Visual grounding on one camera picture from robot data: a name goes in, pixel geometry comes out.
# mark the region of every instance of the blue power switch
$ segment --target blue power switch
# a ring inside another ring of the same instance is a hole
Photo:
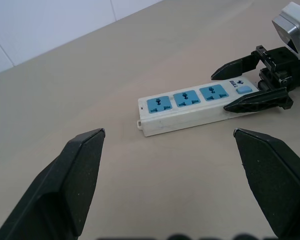
[[[236,91],[238,94],[248,94],[252,92],[252,89],[249,86],[241,86]]]

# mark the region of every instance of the power strip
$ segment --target power strip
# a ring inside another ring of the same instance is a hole
[[[139,130],[146,137],[251,113],[233,113],[224,106],[259,90],[245,77],[189,87],[138,100]]]

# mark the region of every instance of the light wood surface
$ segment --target light wood surface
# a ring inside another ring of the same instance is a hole
[[[300,156],[300,95],[290,110],[151,137],[137,129],[137,101],[208,83],[217,68],[258,45],[283,46],[271,20],[288,3],[165,0],[1,73],[0,226],[68,140],[105,128],[80,240],[273,236],[232,134],[266,133]],[[259,80],[258,70],[246,76]]]

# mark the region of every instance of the tile grout line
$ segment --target tile grout line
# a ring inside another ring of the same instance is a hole
[[[0,48],[3,51],[3,53],[5,54],[5,56],[9,59],[9,61],[11,62],[12,66],[15,67],[16,65],[14,64],[14,62],[11,60],[11,58],[9,57],[9,55],[6,53],[6,51],[4,50],[4,48],[1,46],[0,44]]]
[[[117,16],[116,16],[116,12],[115,12],[115,8],[114,8],[114,4],[112,3],[112,0],[110,0],[110,4],[111,4],[112,12],[113,12],[113,15],[114,15],[114,19],[115,19],[115,21],[118,21]]]

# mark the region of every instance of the white wall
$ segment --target white wall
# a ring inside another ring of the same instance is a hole
[[[161,0],[0,0],[0,72]]]

